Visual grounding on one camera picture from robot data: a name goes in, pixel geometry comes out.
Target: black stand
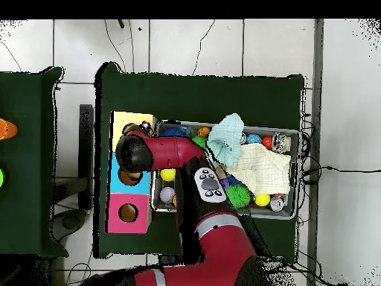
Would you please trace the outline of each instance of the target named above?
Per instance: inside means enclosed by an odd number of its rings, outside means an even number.
[[[91,104],[80,105],[78,177],[54,186],[54,204],[78,194],[79,209],[59,213],[53,218],[53,235],[57,241],[76,232],[84,224],[86,212],[92,208],[92,160],[94,153],[94,110]]]

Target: orange object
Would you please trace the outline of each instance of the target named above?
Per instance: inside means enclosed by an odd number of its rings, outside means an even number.
[[[210,131],[211,130],[209,127],[200,127],[199,131],[197,132],[197,135],[205,138],[209,134]]]
[[[173,195],[172,197],[172,205],[176,208],[176,195]]]
[[[0,118],[0,140],[14,137],[16,134],[16,125]]]

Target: green spiky ball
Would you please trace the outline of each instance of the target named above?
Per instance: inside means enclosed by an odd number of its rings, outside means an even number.
[[[203,137],[196,136],[192,138],[192,141],[198,144],[201,148],[206,149],[206,140]]]
[[[225,192],[235,209],[241,209],[250,203],[250,191],[242,184],[230,185]]]

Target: dark green table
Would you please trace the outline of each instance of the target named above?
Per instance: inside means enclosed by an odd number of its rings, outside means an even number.
[[[98,71],[95,133],[95,192],[99,199],[99,221],[95,219],[95,254],[114,253],[179,254],[175,215],[156,213],[145,235],[106,234],[104,210],[109,151],[111,111],[153,114],[157,119],[218,123],[236,112],[247,126],[299,130],[300,101],[304,79],[288,78],[175,76],[164,74],[123,74],[114,63]],[[244,225],[252,240],[261,235],[271,255],[294,260],[295,219],[246,218]]]
[[[50,233],[53,211],[54,105],[61,68],[0,73],[0,118],[18,134],[0,141],[0,253],[67,256]]]

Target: plastic bin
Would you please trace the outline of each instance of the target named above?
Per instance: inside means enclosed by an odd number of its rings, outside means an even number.
[[[172,128],[172,127],[192,127],[193,133],[190,134],[190,137],[196,135],[198,128],[200,127],[213,127],[215,124],[209,123],[198,123],[198,122],[189,122],[189,121],[177,121],[175,124],[174,121],[158,121],[156,124],[155,132],[157,136],[162,136],[163,133]],[[258,207],[258,208],[249,208],[238,209],[237,212],[240,215],[250,215],[251,217],[256,218],[269,218],[277,220],[289,220],[294,218],[297,214],[297,200],[298,200],[298,188],[301,181],[301,175],[298,170],[301,166],[301,134],[297,130],[285,130],[278,128],[267,128],[267,127],[247,127],[243,128],[243,132],[248,134],[256,133],[259,136],[272,136],[274,133],[279,132],[288,137],[291,137],[291,150],[285,154],[291,156],[290,166],[289,166],[289,183],[290,191],[288,194],[288,200],[286,205],[280,212],[274,212],[267,207]],[[176,210],[170,204],[165,204],[160,201],[160,190],[165,186],[171,186],[174,188],[174,182],[165,182],[159,176],[159,173],[156,171],[153,173],[153,185],[151,192],[151,204],[157,212],[175,212]]]

